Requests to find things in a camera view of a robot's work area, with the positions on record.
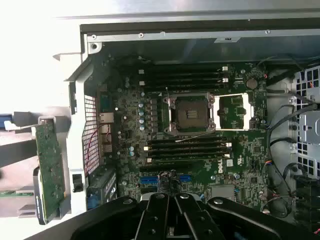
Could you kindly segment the perforated silver disk bay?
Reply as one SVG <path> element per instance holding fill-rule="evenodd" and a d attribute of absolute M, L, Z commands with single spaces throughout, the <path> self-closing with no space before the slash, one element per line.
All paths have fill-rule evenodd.
<path fill-rule="evenodd" d="M 297 163 L 313 179 L 320 179 L 320 65 L 297 72 L 292 90 L 318 103 L 318 109 L 304 112 L 297 117 Z"/>

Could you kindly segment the hard disk with blue carrier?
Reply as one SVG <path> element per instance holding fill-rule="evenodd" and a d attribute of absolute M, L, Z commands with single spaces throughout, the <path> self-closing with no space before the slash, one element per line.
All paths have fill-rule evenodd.
<path fill-rule="evenodd" d="M 0 113 L 0 131 L 14 131 L 13 114 Z"/>

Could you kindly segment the CPU socket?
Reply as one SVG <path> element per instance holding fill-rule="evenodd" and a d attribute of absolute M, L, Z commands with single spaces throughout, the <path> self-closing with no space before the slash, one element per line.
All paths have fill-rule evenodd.
<path fill-rule="evenodd" d="M 175 93 L 163 99 L 163 131 L 173 136 L 196 136 L 216 130 L 215 98 L 209 92 Z"/>

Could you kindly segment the open black PC case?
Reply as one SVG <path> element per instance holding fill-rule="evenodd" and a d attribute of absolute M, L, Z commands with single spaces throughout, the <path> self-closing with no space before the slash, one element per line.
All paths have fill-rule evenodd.
<path fill-rule="evenodd" d="M 116 167 L 100 153 L 98 91 L 115 67 L 253 63 L 266 74 L 267 109 L 267 198 L 255 210 L 320 240 L 320 179 L 310 178 L 297 162 L 298 116 L 318 109 L 318 103 L 292 87 L 296 73 L 320 65 L 320 18 L 83 24 L 80 39 L 85 59 L 69 85 L 73 211 L 81 215 L 128 196 L 118 194 Z M 174 197 L 165 240 L 193 240 Z"/>

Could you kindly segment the green motherboard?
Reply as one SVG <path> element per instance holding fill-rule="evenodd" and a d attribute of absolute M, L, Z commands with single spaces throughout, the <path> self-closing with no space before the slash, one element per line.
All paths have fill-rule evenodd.
<path fill-rule="evenodd" d="M 114 76 L 109 77 L 99 91 L 106 91 L 112 96 L 114 125 L 112 127 L 112 152 L 104 154 L 107 163 L 115 165 L 117 188 L 120 196 L 130 196 L 140 200 L 144 194 L 156 193 L 157 184 L 140 184 L 140 177 L 158 176 L 162 171 L 175 170 L 178 175 L 191 175 L 191 181 L 180 182 L 180 190 L 193 193 L 206 202 L 212 197 L 213 185 L 234 186 L 236 202 L 258 210 L 267 200 L 267 178 L 264 169 L 267 160 L 267 76 L 253 63 L 220 63 L 227 65 L 228 71 L 193 70 L 163 71 L 138 74 L 139 68 L 155 66 L 143 64 L 119 65 L 114 68 Z M 165 90 L 146 91 L 140 86 L 140 80 L 182 79 L 206 77 L 145 78 L 145 75 L 185 74 L 185 73 L 224 73 L 228 78 L 223 84 L 227 88 L 210 90 Z M 246 86 L 248 79 L 258 81 L 256 89 Z M 163 100 L 170 94 L 211 93 L 214 96 L 247 93 L 249 103 L 254 107 L 254 116 L 249 121 L 248 131 L 220 131 L 203 137 L 228 137 L 230 141 L 181 143 L 232 143 L 232 147 L 187 147 L 171 149 L 153 149 L 143 151 L 151 140 L 180 140 L 193 137 L 190 135 L 173 136 L 164 133 Z M 245 110 L 240 96 L 223 98 L 218 115 L 222 128 L 242 128 Z M 189 151 L 191 149 L 227 149 L 229 153 L 211 155 L 148 156 L 148 152 Z"/>

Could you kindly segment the blue expansion slot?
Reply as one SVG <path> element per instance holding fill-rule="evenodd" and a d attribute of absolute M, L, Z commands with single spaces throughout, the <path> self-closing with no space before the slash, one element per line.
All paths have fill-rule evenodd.
<path fill-rule="evenodd" d="M 180 182 L 190 182 L 192 180 L 191 175 L 189 174 L 182 174 L 178 176 L 178 180 Z M 150 184 L 157 184 L 158 177 L 157 176 L 141 176 L 139 178 L 140 184 L 150 185 Z"/>

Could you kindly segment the metal socket cover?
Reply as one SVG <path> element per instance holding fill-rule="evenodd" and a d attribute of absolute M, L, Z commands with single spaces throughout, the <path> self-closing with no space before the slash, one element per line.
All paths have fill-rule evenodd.
<path fill-rule="evenodd" d="M 223 98 L 231 98 L 240 96 L 242 99 L 242 108 L 244 109 L 243 115 L 243 127 L 241 128 L 223 128 L 221 126 L 221 117 L 218 115 L 220 110 L 220 103 Z M 234 94 L 224 94 L 216 95 L 213 97 L 214 103 L 211 110 L 211 117 L 215 124 L 216 131 L 248 131 L 250 129 L 250 120 L 254 117 L 254 107 L 249 102 L 249 95 L 247 93 L 234 93 Z"/>

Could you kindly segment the rear port block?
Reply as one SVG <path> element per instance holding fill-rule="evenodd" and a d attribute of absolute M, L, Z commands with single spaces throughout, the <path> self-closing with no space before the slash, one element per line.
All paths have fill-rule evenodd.
<path fill-rule="evenodd" d="M 115 122 L 113 99 L 109 92 L 98 92 L 98 135 L 99 147 L 102 155 L 111 153 L 112 133 Z"/>

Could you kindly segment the loose green RAM stick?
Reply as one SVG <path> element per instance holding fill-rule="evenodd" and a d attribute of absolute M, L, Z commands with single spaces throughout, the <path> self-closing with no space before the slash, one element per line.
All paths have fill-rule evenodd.
<path fill-rule="evenodd" d="M 33 197 L 33 192 L 0 191 L 0 198 Z"/>

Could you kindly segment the grey chipset heatsink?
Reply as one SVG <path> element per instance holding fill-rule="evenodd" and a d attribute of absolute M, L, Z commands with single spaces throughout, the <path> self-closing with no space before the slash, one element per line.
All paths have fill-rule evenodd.
<path fill-rule="evenodd" d="M 222 197 L 229 199 L 231 201 L 235 200 L 234 186 L 232 184 L 228 185 L 215 185 L 211 187 L 211 197 Z"/>

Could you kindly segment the thin locking lever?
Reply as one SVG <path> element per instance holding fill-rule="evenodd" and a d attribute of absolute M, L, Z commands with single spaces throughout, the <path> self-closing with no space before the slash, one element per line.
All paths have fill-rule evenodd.
<path fill-rule="evenodd" d="M 181 143 L 181 142 L 193 140 L 193 139 L 196 139 L 196 138 L 199 138 L 199 137 L 202 137 L 202 136 L 205 136 L 205 135 L 209 135 L 209 134 L 212 134 L 212 133 L 215 133 L 215 132 L 216 132 L 216 130 L 213 129 L 213 130 L 210 130 L 210 131 L 201 133 L 201 134 L 199 134 L 199 135 L 195 135 L 195 136 L 191 136 L 191 137 L 188 137 L 188 138 L 183 138 L 183 139 L 175 140 L 175 143 Z"/>

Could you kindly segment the black RAM slot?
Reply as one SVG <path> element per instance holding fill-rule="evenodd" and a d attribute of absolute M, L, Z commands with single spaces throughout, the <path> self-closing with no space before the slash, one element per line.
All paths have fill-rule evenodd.
<path fill-rule="evenodd" d="M 147 143 L 151 144 L 168 144 L 168 143 L 180 143 L 180 142 L 229 142 L 230 138 L 228 137 L 220 137 L 220 136 L 202 136 L 197 138 L 185 138 L 185 139 L 158 139 L 158 140 L 149 140 Z"/>
<path fill-rule="evenodd" d="M 145 78 L 156 78 L 156 79 L 164 79 L 164 78 L 213 78 L 213 77 L 227 77 L 226 73 L 218 73 L 218 72 L 200 72 L 200 73 L 172 73 L 172 74 L 150 74 L 145 75 Z"/>
<path fill-rule="evenodd" d="M 148 152 L 149 157 L 164 157 L 164 156 L 196 156 L 196 155 L 215 155 L 227 154 L 227 149 L 190 149 L 190 150 L 173 150 L 173 151 L 154 151 Z"/>
<path fill-rule="evenodd" d="M 197 71 L 197 70 L 218 70 L 228 71 L 230 67 L 226 64 L 174 64 L 174 65 L 152 65 L 150 67 L 139 68 L 138 74 L 160 73 L 160 72 L 177 72 L 177 71 Z"/>
<path fill-rule="evenodd" d="M 222 78 L 172 78 L 172 79 L 151 79 L 151 80 L 139 80 L 139 86 L 155 86 L 155 85 L 210 85 L 210 84 L 223 84 L 228 83 L 227 77 Z"/>
<path fill-rule="evenodd" d="M 226 84 L 209 84 L 209 85 L 169 85 L 169 86 L 145 86 L 147 92 L 159 92 L 168 88 L 169 91 L 200 91 L 200 90 L 216 90 L 224 89 L 228 86 Z"/>
<path fill-rule="evenodd" d="M 199 148 L 199 147 L 232 147 L 231 142 L 213 142 L 213 143 L 164 143 L 164 144 L 152 144 L 144 146 L 143 151 L 151 151 L 156 149 L 184 149 L 184 148 Z"/>

